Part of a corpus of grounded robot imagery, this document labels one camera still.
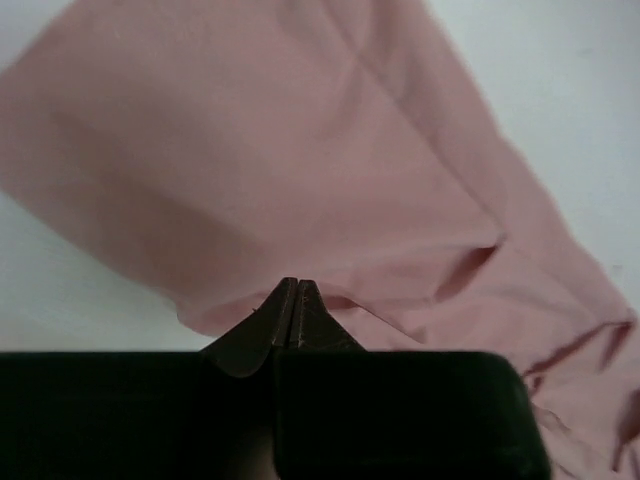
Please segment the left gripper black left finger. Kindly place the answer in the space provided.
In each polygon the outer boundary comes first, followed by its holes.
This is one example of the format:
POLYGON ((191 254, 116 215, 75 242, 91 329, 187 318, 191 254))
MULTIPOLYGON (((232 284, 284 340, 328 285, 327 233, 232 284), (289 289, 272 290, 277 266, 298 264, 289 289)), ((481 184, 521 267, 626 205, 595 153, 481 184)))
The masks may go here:
POLYGON ((221 479, 271 427, 273 349, 298 283, 286 278, 199 351, 6 352, 5 479, 221 479))

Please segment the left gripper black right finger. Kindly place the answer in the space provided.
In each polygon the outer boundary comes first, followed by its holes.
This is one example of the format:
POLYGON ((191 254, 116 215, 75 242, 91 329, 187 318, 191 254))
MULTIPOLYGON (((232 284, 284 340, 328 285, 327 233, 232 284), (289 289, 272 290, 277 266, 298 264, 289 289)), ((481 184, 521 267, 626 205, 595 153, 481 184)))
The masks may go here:
POLYGON ((283 479, 546 479, 527 389, 483 351, 367 351, 299 283, 273 364, 283 479))

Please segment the pink trousers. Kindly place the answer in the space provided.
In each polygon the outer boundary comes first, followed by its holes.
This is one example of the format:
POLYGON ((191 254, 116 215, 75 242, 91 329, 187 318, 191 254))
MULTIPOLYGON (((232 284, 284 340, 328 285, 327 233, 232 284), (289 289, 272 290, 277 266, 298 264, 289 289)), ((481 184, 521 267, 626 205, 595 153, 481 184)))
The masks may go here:
POLYGON ((557 479, 639 475, 639 318, 419 1, 76 1, 1 76, 1 187, 206 335, 285 276, 484 349, 557 479))

